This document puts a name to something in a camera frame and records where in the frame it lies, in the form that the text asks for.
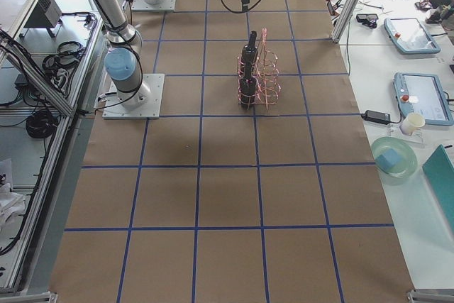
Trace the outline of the black power adapter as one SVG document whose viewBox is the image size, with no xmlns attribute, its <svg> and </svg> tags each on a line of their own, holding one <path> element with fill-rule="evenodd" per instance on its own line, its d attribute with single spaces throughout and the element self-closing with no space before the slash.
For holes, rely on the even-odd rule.
<svg viewBox="0 0 454 303">
<path fill-rule="evenodd" d="M 366 110 L 361 114 L 365 121 L 387 125 L 391 123 L 390 115 L 381 111 Z"/>
</svg>

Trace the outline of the near blue teach pendant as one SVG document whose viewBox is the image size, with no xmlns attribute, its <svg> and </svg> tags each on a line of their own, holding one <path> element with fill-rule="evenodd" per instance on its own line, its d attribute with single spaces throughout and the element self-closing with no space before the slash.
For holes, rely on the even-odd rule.
<svg viewBox="0 0 454 303">
<path fill-rule="evenodd" d="M 399 111 L 421 114 L 426 125 L 453 126 L 453 116 L 437 75 L 397 72 L 393 79 Z"/>
</svg>

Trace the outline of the black handheld device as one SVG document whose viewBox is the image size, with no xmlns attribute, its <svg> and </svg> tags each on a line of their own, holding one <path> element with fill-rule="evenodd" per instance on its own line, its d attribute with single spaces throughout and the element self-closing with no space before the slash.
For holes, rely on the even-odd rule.
<svg viewBox="0 0 454 303">
<path fill-rule="evenodd" d="M 358 13 L 355 18 L 363 26 L 367 26 L 368 28 L 377 27 L 378 15 L 376 13 Z"/>
</svg>

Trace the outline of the far blue teach pendant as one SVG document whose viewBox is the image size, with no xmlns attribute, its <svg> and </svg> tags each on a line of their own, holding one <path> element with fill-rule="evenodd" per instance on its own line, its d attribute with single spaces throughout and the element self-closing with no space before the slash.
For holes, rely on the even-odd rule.
<svg viewBox="0 0 454 303">
<path fill-rule="evenodd" d="M 441 51 L 433 36 L 417 18 L 386 18 L 384 29 L 403 54 L 437 54 Z"/>
</svg>

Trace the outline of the blue foam cube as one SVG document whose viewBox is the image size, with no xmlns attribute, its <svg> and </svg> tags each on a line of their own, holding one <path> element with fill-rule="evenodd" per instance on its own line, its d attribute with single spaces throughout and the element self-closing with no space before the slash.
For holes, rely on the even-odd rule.
<svg viewBox="0 0 454 303">
<path fill-rule="evenodd" d="M 383 150 L 375 158 L 378 168 L 386 173 L 396 172 L 403 161 L 403 157 L 393 148 Z"/>
</svg>

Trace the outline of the green translucent plate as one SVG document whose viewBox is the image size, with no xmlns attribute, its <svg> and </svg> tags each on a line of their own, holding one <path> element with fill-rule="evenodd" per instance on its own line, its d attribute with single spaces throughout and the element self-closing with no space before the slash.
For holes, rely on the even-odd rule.
<svg viewBox="0 0 454 303">
<path fill-rule="evenodd" d="M 414 150 L 402 139 L 388 136 L 378 138 L 372 143 L 371 150 L 384 183 L 402 184 L 418 168 Z"/>
</svg>

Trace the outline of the teal board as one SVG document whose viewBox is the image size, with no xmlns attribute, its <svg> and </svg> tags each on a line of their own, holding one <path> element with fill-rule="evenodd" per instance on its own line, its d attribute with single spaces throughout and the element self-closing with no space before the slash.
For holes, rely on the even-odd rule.
<svg viewBox="0 0 454 303">
<path fill-rule="evenodd" d="M 453 163 L 447 148 L 439 145 L 422 166 L 441 211 L 453 230 Z"/>
</svg>

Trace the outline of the dark wine bottle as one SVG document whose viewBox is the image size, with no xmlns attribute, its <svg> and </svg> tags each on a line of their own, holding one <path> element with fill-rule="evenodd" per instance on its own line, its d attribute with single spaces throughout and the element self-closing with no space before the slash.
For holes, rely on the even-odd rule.
<svg viewBox="0 0 454 303">
<path fill-rule="evenodd" d="M 253 76 L 253 64 L 246 63 L 240 78 L 240 103 L 243 108 L 249 108 L 255 103 L 257 80 Z"/>
<path fill-rule="evenodd" d="M 249 35 L 248 44 L 245 45 L 242 49 L 241 58 L 240 58 L 240 69 L 244 70 L 246 65 L 253 65 L 257 57 L 257 47 L 256 47 L 257 32 L 251 31 Z"/>
</svg>

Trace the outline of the blue teach pendant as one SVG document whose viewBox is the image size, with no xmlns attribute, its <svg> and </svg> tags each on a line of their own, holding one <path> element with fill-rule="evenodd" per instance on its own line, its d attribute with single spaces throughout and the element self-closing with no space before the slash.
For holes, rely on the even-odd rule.
<svg viewBox="0 0 454 303">
<path fill-rule="evenodd" d="M 437 54 L 441 51 L 433 36 L 417 18 L 386 18 L 384 29 L 403 54 Z"/>
<path fill-rule="evenodd" d="M 399 111 L 421 114 L 426 125 L 453 126 L 453 116 L 437 75 L 397 72 L 393 79 Z"/>
</svg>

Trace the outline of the brown paper table mat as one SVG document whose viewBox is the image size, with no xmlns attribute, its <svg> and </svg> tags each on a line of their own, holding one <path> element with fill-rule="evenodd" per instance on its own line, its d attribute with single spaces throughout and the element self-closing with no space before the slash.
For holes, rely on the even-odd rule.
<svg viewBox="0 0 454 303">
<path fill-rule="evenodd" d="M 239 0 L 223 0 L 231 7 Z M 50 289 L 60 302 L 405 302 L 412 288 L 325 0 L 135 14 L 160 118 L 94 125 Z M 238 103 L 267 29 L 281 92 Z"/>
</svg>

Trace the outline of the grey control box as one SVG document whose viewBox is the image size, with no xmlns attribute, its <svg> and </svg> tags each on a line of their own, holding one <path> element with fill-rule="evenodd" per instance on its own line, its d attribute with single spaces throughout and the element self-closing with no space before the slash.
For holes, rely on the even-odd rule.
<svg viewBox="0 0 454 303">
<path fill-rule="evenodd" d="M 56 0 L 38 0 L 19 37 L 24 38 L 30 29 L 45 28 L 49 36 L 55 38 L 53 29 L 62 24 L 61 17 L 62 10 Z"/>
</svg>

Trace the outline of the copper wire wine basket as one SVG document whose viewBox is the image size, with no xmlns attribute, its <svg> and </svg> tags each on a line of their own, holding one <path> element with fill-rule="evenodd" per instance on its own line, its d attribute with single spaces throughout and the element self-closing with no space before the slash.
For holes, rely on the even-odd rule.
<svg viewBox="0 0 454 303">
<path fill-rule="evenodd" d="M 277 68 L 278 57 L 267 47 L 267 29 L 262 28 L 260 39 L 256 39 L 256 47 L 258 50 L 257 57 L 253 63 L 253 76 L 257 80 L 255 103 L 254 105 L 265 105 L 266 109 L 270 105 L 278 102 L 281 86 L 279 84 L 279 70 Z M 240 69 L 241 53 L 237 61 L 237 76 L 238 76 L 238 103 L 240 103 L 240 78 L 243 75 L 243 70 Z"/>
</svg>

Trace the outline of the white paper cup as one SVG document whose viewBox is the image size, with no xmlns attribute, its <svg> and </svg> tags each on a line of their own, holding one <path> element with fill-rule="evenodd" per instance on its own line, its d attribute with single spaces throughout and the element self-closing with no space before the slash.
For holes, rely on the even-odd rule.
<svg viewBox="0 0 454 303">
<path fill-rule="evenodd" d="M 413 133 L 424 127 L 426 124 L 425 118 L 419 113 L 409 113 L 399 126 L 400 131 L 406 136 L 412 136 Z"/>
</svg>

